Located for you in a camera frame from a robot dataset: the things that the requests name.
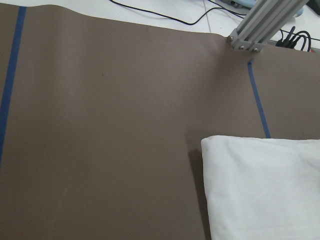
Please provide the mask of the white long-sleeve printed shirt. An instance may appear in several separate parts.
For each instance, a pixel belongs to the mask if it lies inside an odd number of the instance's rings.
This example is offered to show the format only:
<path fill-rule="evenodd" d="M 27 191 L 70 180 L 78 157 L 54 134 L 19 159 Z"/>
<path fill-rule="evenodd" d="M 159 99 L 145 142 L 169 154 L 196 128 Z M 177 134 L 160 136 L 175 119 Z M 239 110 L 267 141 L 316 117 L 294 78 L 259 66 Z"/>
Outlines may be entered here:
<path fill-rule="evenodd" d="M 216 135 L 201 150 L 212 239 L 319 239 L 318 140 Z"/>

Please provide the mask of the black orange usb hub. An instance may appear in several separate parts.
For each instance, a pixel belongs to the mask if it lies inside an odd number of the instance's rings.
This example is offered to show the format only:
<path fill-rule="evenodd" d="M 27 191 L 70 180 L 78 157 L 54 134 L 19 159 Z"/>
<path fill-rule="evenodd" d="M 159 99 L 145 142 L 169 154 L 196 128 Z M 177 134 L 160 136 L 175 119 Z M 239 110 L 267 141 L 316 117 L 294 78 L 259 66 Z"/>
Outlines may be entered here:
<path fill-rule="evenodd" d="M 312 37 L 310 33 L 306 30 L 301 30 L 295 33 L 295 29 L 295 26 L 293 26 L 290 31 L 280 29 L 279 31 L 281 33 L 281 38 L 275 43 L 275 46 L 286 49 L 294 49 L 298 42 L 302 40 L 300 51 L 303 51 L 306 48 L 306 51 L 310 52 L 312 47 Z"/>

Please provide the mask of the aluminium frame post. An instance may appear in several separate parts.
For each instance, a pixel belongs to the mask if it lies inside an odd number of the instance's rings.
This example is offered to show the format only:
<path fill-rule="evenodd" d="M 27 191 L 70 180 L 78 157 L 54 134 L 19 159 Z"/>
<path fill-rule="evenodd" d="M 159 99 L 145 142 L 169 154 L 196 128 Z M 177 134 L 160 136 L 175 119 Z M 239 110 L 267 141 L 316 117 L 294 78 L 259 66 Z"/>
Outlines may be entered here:
<path fill-rule="evenodd" d="M 258 53 L 306 0 L 258 0 L 228 36 L 233 49 Z"/>

